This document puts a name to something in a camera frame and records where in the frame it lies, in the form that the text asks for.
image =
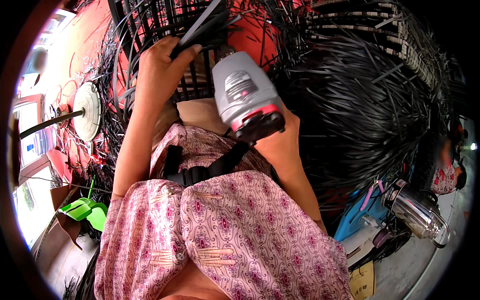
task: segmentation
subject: hand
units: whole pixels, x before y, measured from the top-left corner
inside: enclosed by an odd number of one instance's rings
[[[280,174],[302,169],[299,153],[300,119],[291,113],[282,102],[285,131],[275,132],[257,141],[255,149],[272,164]]]
[[[136,105],[146,103],[152,108],[163,107],[173,95],[185,69],[202,50],[201,45],[193,45],[172,60],[170,54],[179,40],[178,37],[166,36],[140,56]]]

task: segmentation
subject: concrete floor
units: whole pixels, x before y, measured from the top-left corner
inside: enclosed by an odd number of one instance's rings
[[[65,291],[65,282],[68,284],[73,278],[78,284],[98,248],[98,244],[94,244],[88,235],[78,237],[77,243],[82,250],[67,238],[50,268],[44,274],[45,281],[60,299]]]
[[[476,143],[473,121],[465,121],[464,129],[468,130],[469,139],[466,140],[465,145],[469,148],[471,143]],[[450,241],[445,248],[437,251],[432,264],[408,300],[428,298],[463,239],[467,224],[464,212],[470,213],[473,203],[476,158],[475,153],[470,149],[464,150],[462,156],[466,156],[468,160],[465,166],[468,175],[465,187],[457,192],[440,196],[438,200],[441,215],[448,220],[451,231]],[[434,252],[435,247],[430,240],[412,237],[398,252],[375,263],[377,290],[369,299],[403,299],[420,277]]]

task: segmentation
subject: pink strap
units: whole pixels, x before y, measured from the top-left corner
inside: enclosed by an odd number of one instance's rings
[[[382,185],[382,180],[381,179],[378,181],[378,187],[380,188],[380,191],[383,194],[385,192],[385,190],[384,190],[384,186]]]
[[[370,200],[370,196],[372,195],[373,192],[373,186],[368,189],[368,193],[365,196],[365,199],[363,200],[363,203],[361,204],[360,211],[362,212],[365,207],[367,206],[368,201]]]

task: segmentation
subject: finger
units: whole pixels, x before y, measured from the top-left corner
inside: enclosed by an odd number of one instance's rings
[[[159,40],[158,42],[156,42],[153,46],[151,46],[150,48],[157,48],[157,47],[161,47],[162,45],[164,45],[165,43],[167,43],[168,41],[170,41],[171,39],[173,39],[173,36],[165,36],[163,37],[161,40]]]
[[[166,40],[164,44],[162,44],[162,48],[164,49],[163,51],[164,54],[170,57],[170,54],[172,54],[172,50],[175,48],[175,46],[178,44],[179,41],[180,41],[179,37],[172,37]]]
[[[185,68],[192,62],[195,56],[202,51],[202,48],[202,45],[193,45],[185,49],[172,61],[170,66],[173,70],[182,70],[182,72],[184,72]]]

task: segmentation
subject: blouse button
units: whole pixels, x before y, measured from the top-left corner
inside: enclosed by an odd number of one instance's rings
[[[182,261],[185,259],[185,255],[183,255],[183,253],[181,252],[177,252],[175,253],[175,258],[178,260],[178,261]]]

